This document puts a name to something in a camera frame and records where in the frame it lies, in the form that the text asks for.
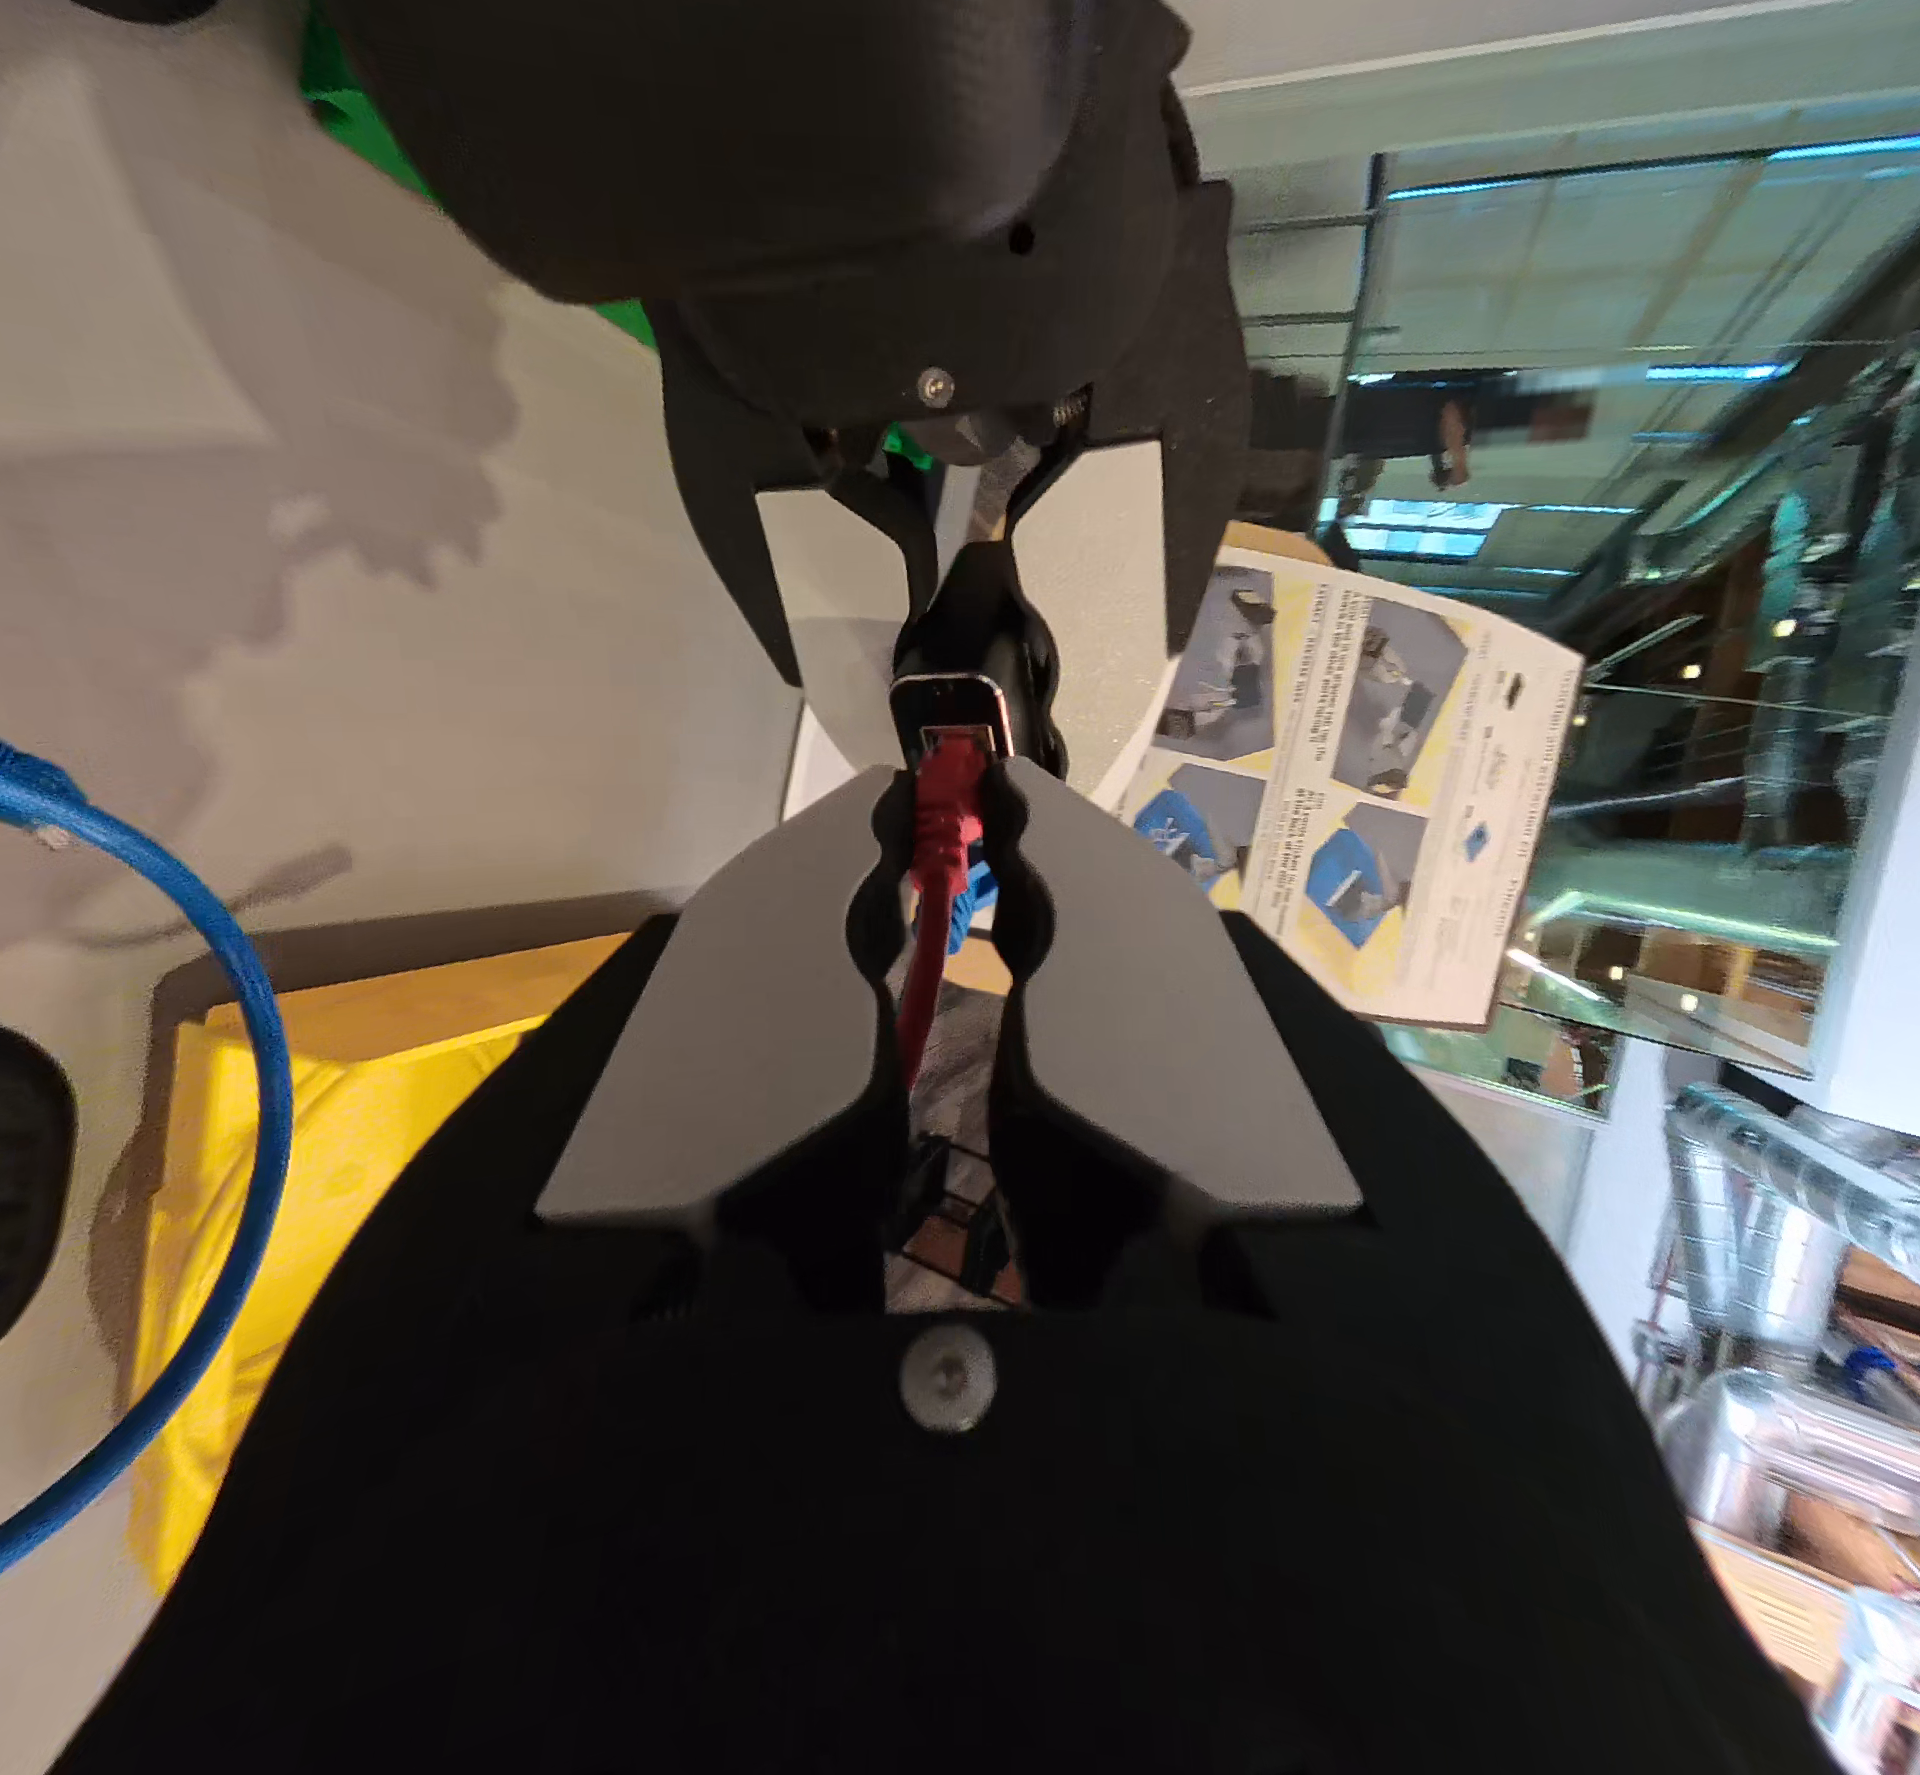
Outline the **green plastic bin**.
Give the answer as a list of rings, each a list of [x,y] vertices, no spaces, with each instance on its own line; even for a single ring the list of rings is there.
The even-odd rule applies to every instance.
[[[305,7],[299,87],[310,117],[340,148],[347,148],[384,178],[439,210],[439,200],[418,175],[413,162],[397,145],[397,138],[357,77],[342,37],[336,33],[321,0],[307,0]],[[593,306],[593,313],[604,321],[610,321],[640,347],[656,347],[650,318],[638,298],[602,301]],[[882,447],[885,454],[899,456],[899,460],[916,470],[926,471],[932,468],[932,456],[911,442],[899,426],[885,429]]]

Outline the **spiral metal duct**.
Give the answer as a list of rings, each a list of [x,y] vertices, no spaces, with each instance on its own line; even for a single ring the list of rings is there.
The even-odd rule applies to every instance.
[[[1911,1138],[1690,1082],[1668,1104],[1665,1141],[1679,1290],[1716,1364],[1808,1370],[1850,1252],[1915,1279]]]

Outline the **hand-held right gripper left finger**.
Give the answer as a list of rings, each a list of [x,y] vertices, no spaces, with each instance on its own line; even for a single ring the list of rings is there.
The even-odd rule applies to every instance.
[[[892,1065],[910,772],[869,769],[686,899],[546,1177],[546,1223],[684,1223]]]

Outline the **black network switch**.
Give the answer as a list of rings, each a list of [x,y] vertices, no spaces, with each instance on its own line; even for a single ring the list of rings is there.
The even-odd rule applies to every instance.
[[[1010,758],[1010,674],[1010,635],[989,616],[926,610],[904,630],[885,694],[904,766],[918,770],[948,735],[989,758]]]

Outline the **printed instruction sheet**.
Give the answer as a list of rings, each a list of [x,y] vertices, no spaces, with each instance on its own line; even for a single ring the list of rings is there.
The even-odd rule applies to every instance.
[[[1230,545],[1120,816],[1357,1015],[1480,1032],[1584,671],[1496,613]]]

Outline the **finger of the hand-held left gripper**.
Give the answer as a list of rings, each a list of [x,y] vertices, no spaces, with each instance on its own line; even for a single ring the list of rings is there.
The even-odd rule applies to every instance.
[[[753,499],[805,706],[852,769],[899,769],[898,642],[940,573],[926,494],[852,483]]]
[[[1051,716],[1067,780],[1130,780],[1174,669],[1162,443],[1090,449],[1021,513],[1008,512],[1002,531],[1054,642]]]

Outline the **shiny metal pipe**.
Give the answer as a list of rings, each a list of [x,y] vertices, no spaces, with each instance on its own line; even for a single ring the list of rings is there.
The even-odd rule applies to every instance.
[[[1917,1533],[1917,1432],[1856,1399],[1759,1368],[1706,1376],[1654,1423],[1693,1523],[1769,1544],[1789,1498]]]

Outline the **yellow plastic bin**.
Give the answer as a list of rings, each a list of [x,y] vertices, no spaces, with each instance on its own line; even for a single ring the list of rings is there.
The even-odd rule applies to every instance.
[[[443,1117],[625,939],[600,935],[277,996],[293,1131],[273,1237],[220,1352],[132,1465],[128,1547],[157,1597],[177,1581],[265,1379],[347,1242]],[[166,1081],[132,1396],[186,1341],[242,1211],[257,1077],[234,1001],[175,1029]]]

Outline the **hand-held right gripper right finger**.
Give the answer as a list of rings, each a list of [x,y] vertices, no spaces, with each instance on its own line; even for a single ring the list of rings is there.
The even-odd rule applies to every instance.
[[[1221,1215],[1361,1206],[1306,1082],[1196,878],[1034,762],[993,774],[995,949],[1051,1105]]]

